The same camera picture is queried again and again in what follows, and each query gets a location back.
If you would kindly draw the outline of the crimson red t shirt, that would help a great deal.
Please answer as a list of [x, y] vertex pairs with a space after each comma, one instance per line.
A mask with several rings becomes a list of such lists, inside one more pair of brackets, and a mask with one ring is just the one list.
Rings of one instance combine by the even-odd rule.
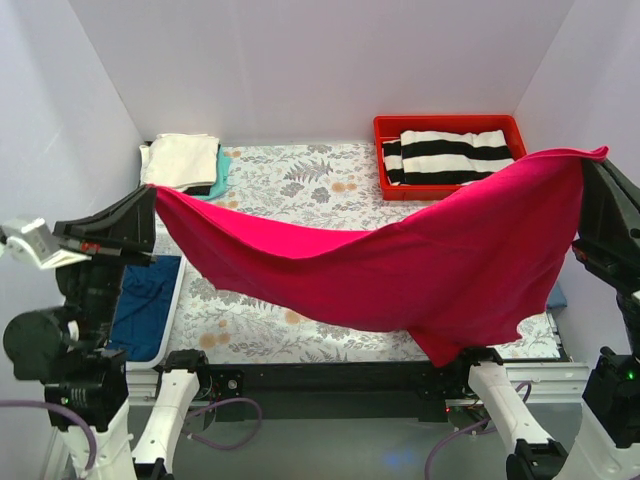
[[156, 211], [214, 287], [369, 332], [408, 332], [443, 366], [468, 347], [517, 340], [541, 313], [578, 230], [584, 164], [607, 147], [522, 157], [374, 230], [269, 220], [167, 187]]

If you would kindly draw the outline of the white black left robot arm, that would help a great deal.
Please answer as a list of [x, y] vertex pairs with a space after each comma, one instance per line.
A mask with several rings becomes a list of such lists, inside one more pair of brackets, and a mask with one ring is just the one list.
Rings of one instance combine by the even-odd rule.
[[16, 218], [1, 227], [1, 250], [55, 274], [59, 306], [14, 317], [3, 348], [21, 381], [43, 385], [49, 413], [81, 479], [169, 479], [192, 400], [213, 386], [198, 350], [171, 354], [142, 436], [128, 430], [124, 350], [108, 343], [125, 270], [154, 262], [156, 190], [142, 186], [99, 213], [49, 226]]

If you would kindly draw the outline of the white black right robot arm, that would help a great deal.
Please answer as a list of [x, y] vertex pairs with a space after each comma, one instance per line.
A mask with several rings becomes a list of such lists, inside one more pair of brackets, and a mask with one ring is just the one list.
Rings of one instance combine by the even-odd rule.
[[583, 163], [584, 190], [576, 259], [616, 292], [627, 354], [601, 348], [573, 396], [580, 425], [570, 448], [545, 430], [492, 360], [452, 373], [454, 389], [475, 397], [506, 450], [509, 479], [636, 479], [639, 476], [639, 189], [611, 161]]

